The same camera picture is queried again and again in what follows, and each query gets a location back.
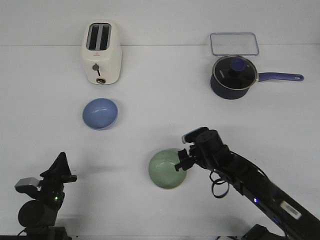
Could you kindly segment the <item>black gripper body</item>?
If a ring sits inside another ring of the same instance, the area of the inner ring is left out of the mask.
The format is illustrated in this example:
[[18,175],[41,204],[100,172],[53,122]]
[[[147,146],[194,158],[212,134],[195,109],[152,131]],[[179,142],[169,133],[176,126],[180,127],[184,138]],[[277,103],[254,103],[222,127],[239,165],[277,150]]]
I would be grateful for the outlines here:
[[40,176],[43,179],[39,182],[40,191],[37,200],[50,208],[60,208],[65,198],[64,184],[75,182],[77,176],[44,173],[41,173]]
[[204,169],[220,168],[229,160],[229,148],[217,130],[208,129],[198,135],[193,143],[189,153],[195,156],[197,164]]

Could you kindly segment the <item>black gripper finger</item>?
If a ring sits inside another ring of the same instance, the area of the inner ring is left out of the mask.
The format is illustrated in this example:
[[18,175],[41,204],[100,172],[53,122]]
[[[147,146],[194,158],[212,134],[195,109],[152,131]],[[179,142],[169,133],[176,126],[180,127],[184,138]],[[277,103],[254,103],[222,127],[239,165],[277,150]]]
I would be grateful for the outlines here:
[[179,159],[179,163],[174,165],[174,168],[177,172],[182,169],[183,171],[187,171],[188,169],[192,168],[194,165],[194,159],[188,155],[186,149],[179,150],[177,152],[177,156]]
[[66,178],[71,176],[65,152],[60,152],[53,164],[46,171],[40,174],[42,178]]

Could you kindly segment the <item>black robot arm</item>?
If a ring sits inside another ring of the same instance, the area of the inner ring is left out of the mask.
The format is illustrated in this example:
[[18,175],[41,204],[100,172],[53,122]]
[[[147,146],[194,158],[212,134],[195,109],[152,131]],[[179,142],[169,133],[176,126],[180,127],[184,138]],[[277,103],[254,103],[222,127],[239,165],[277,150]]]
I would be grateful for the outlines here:
[[277,236],[257,224],[243,236],[244,240],[320,238],[319,219],[276,186],[254,163],[231,151],[216,130],[200,127],[185,134],[182,142],[190,147],[178,151],[176,171],[186,171],[197,164],[217,174],[219,178],[211,181],[213,187],[233,186],[284,232],[284,236]]
[[32,200],[18,212],[18,222],[24,227],[28,240],[71,240],[64,226],[55,226],[58,211],[64,202],[64,184],[77,181],[72,175],[65,152],[60,152],[53,164],[34,177],[20,179],[14,186],[18,193]]

